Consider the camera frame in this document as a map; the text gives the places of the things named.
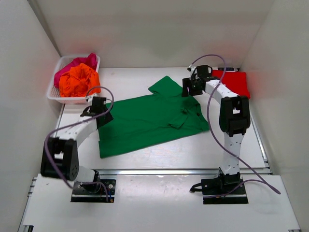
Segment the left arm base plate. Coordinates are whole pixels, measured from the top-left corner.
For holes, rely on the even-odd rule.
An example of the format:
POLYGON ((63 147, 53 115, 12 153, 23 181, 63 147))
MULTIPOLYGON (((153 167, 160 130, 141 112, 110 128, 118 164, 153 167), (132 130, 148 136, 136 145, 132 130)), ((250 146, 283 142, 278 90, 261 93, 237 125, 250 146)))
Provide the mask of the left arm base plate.
POLYGON ((91 187, 89 185, 82 185, 80 182, 75 182, 70 201, 72 203, 114 203, 116 176, 101 175, 100 182, 106 189, 100 184, 91 187))

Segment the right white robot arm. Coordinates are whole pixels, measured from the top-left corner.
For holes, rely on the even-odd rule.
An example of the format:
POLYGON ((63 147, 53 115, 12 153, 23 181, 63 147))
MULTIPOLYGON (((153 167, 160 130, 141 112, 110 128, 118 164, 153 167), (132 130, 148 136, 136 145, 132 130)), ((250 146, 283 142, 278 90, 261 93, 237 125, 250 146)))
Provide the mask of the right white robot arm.
POLYGON ((223 161, 218 176, 201 180, 191 187, 190 192, 216 190, 226 194, 241 183, 239 156, 242 140, 250 127, 249 99, 226 87, 220 79, 212 77, 212 67, 190 65, 190 77, 183 79, 182 97, 210 94, 220 104, 219 126, 224 133, 223 161))

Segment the green t shirt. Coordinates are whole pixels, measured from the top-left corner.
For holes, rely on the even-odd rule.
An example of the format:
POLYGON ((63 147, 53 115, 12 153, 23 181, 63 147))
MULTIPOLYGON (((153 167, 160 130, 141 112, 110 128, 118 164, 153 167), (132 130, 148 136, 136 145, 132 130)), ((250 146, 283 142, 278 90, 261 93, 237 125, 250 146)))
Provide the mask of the green t shirt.
POLYGON ((99 128, 99 156, 107 158, 209 130, 200 103, 182 97, 169 76, 148 88, 149 95, 116 101, 112 121, 99 128))

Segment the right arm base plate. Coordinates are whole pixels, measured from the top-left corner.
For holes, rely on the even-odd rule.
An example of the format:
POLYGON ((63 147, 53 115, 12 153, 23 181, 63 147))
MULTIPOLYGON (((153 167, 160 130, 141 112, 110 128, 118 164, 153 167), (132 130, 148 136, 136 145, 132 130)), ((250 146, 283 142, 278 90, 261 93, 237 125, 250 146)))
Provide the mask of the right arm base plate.
POLYGON ((201 179, 191 186, 189 192, 201 192, 204 205, 249 203, 242 178, 235 183, 227 183, 219 178, 201 179))

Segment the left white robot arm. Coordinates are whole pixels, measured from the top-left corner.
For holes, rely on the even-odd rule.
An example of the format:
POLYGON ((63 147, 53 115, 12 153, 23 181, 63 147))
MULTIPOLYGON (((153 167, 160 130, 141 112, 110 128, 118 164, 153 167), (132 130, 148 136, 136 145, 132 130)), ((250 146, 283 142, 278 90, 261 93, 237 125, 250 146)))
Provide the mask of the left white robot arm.
POLYGON ((89 192, 102 187, 98 171, 79 165, 78 147, 89 135, 113 120, 112 105, 107 107, 106 101, 105 97, 90 96, 76 123, 60 128, 56 137, 47 137, 41 161, 42 176, 62 179, 66 184, 78 183, 89 192))

